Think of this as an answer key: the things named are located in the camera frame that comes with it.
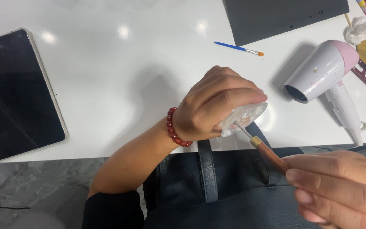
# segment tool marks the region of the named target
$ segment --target red beaded bracelet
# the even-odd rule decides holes
[[[173,114],[175,113],[175,110],[177,107],[172,107],[168,111],[168,116],[166,117],[166,126],[168,127],[168,132],[170,133],[170,137],[175,141],[176,144],[180,146],[189,147],[191,144],[193,144],[193,141],[183,141],[182,139],[177,137],[177,134],[175,133],[175,129],[173,128]]]

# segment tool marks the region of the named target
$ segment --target crumpled tissue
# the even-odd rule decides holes
[[[353,26],[347,28],[345,41],[351,45],[358,45],[366,40],[366,17],[359,17],[353,21]]]

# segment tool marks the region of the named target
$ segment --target black leather bag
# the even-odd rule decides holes
[[[253,123],[247,131],[267,143]],[[256,150],[170,154],[156,168],[156,208],[145,229],[320,228],[297,211],[294,187]],[[278,156],[302,153],[274,149]]]

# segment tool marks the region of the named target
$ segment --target person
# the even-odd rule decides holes
[[[215,66],[175,110],[173,128],[185,141],[215,138],[232,109],[266,100],[253,82]],[[99,169],[85,204],[84,229],[143,227],[136,189],[180,147],[170,138],[166,119],[122,146]],[[366,157],[341,150],[283,159],[291,168],[286,178],[297,188],[294,197],[301,216],[323,228],[366,229]]]

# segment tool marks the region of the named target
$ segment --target hair dryer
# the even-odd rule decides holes
[[[361,132],[366,129],[366,123],[360,121],[353,100],[342,83],[343,76],[358,61],[357,51],[349,44],[326,41],[299,65],[283,89],[301,103],[308,103],[324,93],[335,115],[351,132],[356,145],[362,146]]]

